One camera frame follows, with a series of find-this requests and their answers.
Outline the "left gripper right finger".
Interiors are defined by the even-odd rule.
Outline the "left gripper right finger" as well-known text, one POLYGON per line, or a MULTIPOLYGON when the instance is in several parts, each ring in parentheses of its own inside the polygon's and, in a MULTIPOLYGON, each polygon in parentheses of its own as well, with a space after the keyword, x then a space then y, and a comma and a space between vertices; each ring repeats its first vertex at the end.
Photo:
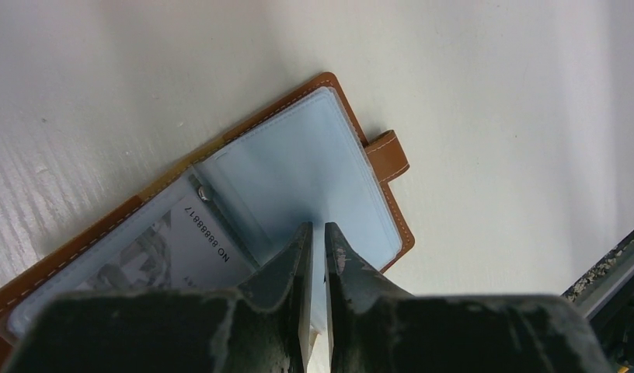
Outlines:
POLYGON ((325 226, 334 372, 610 372, 588 321, 553 295, 415 296, 325 226))

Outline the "silver credit card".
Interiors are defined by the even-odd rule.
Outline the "silver credit card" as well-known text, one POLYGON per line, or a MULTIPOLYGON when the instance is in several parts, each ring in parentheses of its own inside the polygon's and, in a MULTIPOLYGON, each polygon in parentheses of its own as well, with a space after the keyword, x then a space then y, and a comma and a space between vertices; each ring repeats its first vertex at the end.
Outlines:
POLYGON ((237 285, 253 265, 197 196, 187 195, 104 260, 80 291, 237 285))

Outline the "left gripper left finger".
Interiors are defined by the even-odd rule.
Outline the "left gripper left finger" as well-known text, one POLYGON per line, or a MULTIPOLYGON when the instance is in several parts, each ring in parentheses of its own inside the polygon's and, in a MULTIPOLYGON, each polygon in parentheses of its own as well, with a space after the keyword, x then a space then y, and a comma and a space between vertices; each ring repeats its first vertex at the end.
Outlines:
POLYGON ((51 302, 6 372, 303 372, 312 233, 233 288, 74 292, 51 302))

